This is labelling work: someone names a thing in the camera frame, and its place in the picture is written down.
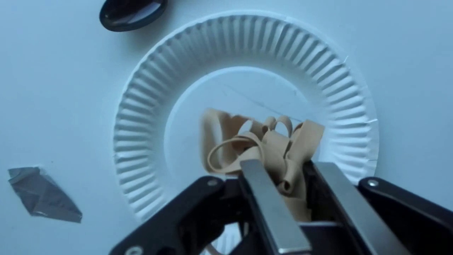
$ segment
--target white table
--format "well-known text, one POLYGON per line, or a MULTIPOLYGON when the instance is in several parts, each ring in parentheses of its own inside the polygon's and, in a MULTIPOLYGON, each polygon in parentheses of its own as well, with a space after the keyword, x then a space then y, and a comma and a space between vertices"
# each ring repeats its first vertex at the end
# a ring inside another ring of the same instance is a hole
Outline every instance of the white table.
POLYGON ((453 210, 453 3, 172 0, 152 26, 114 35, 94 2, 1 2, 0 254, 107 254, 137 222, 118 190, 113 125, 125 81, 171 30, 225 11, 300 19, 349 56, 380 125, 376 175, 453 210), (82 224, 29 217, 7 169, 41 166, 82 224))

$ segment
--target paper plate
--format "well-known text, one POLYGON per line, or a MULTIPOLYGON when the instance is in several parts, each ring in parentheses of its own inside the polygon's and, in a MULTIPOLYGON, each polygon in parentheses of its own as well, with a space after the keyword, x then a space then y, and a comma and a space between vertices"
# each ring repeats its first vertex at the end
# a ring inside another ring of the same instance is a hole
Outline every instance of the paper plate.
MULTIPOLYGON (((287 115, 325 127, 315 161, 351 182, 373 175, 377 122, 363 81, 332 46, 288 19, 219 15, 158 43, 131 76, 114 127, 118 185, 140 222, 206 175, 199 121, 206 108, 287 115)), ((227 229, 216 249, 239 236, 227 229)))

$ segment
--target gray fabric scrap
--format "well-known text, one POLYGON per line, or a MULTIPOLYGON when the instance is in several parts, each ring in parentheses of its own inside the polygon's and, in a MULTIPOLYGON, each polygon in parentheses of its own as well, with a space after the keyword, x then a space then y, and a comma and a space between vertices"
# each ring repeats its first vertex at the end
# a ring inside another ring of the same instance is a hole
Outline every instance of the gray fabric scrap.
POLYGON ((38 168, 9 169, 9 185, 31 216, 80 223, 82 213, 38 168))

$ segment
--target white paper plate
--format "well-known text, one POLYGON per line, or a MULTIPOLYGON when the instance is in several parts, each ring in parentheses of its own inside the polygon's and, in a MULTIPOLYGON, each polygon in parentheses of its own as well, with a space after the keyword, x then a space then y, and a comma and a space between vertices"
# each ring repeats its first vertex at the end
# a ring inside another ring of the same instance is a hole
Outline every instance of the white paper plate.
MULTIPOLYGON (((315 155, 356 182, 373 175, 377 122, 363 81, 325 40, 288 19, 219 15, 165 37, 130 79, 114 127, 120 189, 140 222, 205 175, 206 108, 325 127, 315 155)), ((226 253, 237 234, 216 243, 226 253)))

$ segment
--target plate center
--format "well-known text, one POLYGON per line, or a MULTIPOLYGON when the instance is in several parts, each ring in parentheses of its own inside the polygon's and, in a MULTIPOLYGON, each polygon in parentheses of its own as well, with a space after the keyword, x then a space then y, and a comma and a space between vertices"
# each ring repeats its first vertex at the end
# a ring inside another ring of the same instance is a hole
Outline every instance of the plate center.
POLYGON ((179 182, 176 188, 185 188, 206 175, 201 164, 199 125, 208 108, 257 121, 280 115, 288 117, 293 124, 307 118, 319 120, 319 114, 297 87, 271 71, 230 67, 209 73, 185 90, 167 120, 164 134, 164 158, 169 175, 167 178, 171 183, 179 182), (176 176, 181 172, 185 172, 184 181, 176 176))

